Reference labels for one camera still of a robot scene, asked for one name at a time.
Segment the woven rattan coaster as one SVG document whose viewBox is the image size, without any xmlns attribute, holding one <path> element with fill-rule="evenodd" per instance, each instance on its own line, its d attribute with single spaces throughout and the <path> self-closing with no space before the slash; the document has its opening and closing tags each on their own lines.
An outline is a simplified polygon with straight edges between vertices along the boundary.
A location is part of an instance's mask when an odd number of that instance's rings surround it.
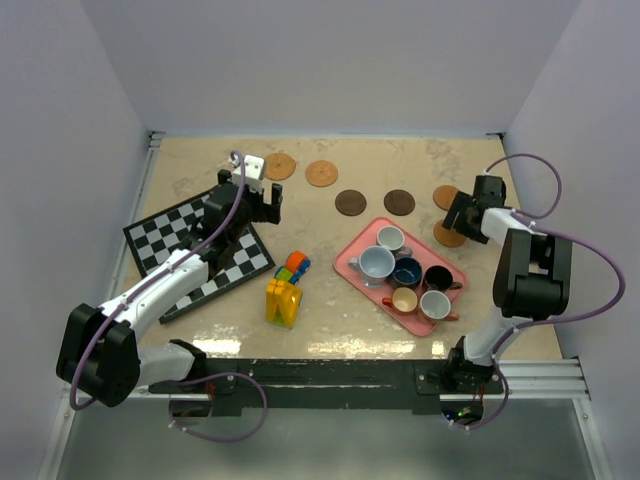
<svg viewBox="0 0 640 480">
<path fill-rule="evenodd" d="M 312 186 L 327 187 L 338 179 L 338 169 L 332 162 L 316 160 L 307 166 L 305 178 Z"/>
<path fill-rule="evenodd" d="M 433 201 L 437 207 L 444 211 L 451 208 L 459 189 L 453 185 L 440 185 L 433 191 Z"/>
<path fill-rule="evenodd" d="M 442 221 L 438 221 L 433 227 L 435 240 L 447 248 L 458 248 L 462 246 L 467 238 L 455 230 L 446 229 Z"/>
<path fill-rule="evenodd" d="M 288 154 L 275 152 L 265 157 L 265 177 L 271 181 L 289 178 L 296 169 L 296 161 Z"/>
</svg>

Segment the dark wooden coaster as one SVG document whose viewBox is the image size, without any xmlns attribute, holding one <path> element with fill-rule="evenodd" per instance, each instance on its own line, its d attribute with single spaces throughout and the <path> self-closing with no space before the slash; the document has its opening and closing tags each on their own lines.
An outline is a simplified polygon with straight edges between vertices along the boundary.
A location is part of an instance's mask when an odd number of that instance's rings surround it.
<svg viewBox="0 0 640 480">
<path fill-rule="evenodd" d="M 383 199 L 385 209 L 396 216 L 406 216 L 415 209 L 415 199 L 406 190 L 394 189 L 387 192 Z"/>
<path fill-rule="evenodd" d="M 345 216 L 357 216 L 366 209 L 367 200 L 360 191 L 347 189 L 335 197 L 334 205 L 337 211 Z"/>
</svg>

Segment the large light blue cup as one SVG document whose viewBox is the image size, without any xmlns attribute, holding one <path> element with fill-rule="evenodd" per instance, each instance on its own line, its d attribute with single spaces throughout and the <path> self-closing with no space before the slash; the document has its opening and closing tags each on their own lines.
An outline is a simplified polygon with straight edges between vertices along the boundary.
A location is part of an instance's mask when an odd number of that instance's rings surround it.
<svg viewBox="0 0 640 480">
<path fill-rule="evenodd" d="M 382 287 L 395 269 L 396 259 L 385 247 L 365 248 L 358 257 L 348 260 L 348 266 L 358 273 L 362 284 L 370 289 Z"/>
</svg>

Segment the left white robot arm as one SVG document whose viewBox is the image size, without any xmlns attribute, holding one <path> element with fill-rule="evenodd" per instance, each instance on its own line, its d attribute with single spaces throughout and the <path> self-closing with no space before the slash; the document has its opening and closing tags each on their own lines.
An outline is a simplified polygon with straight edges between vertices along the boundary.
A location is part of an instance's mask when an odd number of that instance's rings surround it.
<svg viewBox="0 0 640 480">
<path fill-rule="evenodd" d="M 202 350 L 183 340 L 146 349 L 139 342 L 164 315 L 202 303 L 204 286 L 213 285 L 220 295 L 273 266 L 253 226 L 279 224 L 282 193 L 280 184 L 272 184 L 266 202 L 259 180 L 220 170 L 206 194 L 127 229 L 127 242 L 139 253 L 137 263 L 146 275 L 98 307 L 82 303 L 72 310 L 57 376 L 108 407 L 139 386 L 171 382 L 185 392 L 200 390 L 209 373 Z"/>
</svg>

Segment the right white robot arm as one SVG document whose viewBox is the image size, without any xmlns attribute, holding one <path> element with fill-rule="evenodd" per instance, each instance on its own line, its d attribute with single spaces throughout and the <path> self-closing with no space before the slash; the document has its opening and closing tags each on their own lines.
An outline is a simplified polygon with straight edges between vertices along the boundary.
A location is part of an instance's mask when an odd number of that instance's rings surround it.
<svg viewBox="0 0 640 480">
<path fill-rule="evenodd" d="M 466 393 L 491 381 L 497 362 L 522 329 L 563 313 L 569 301 L 572 245 L 536 233 L 505 206 L 502 178 L 478 175 L 473 192 L 459 192 L 443 227 L 469 240 L 496 242 L 501 254 L 495 273 L 494 308 L 481 327 L 461 337 L 439 373 L 449 392 Z"/>
</svg>

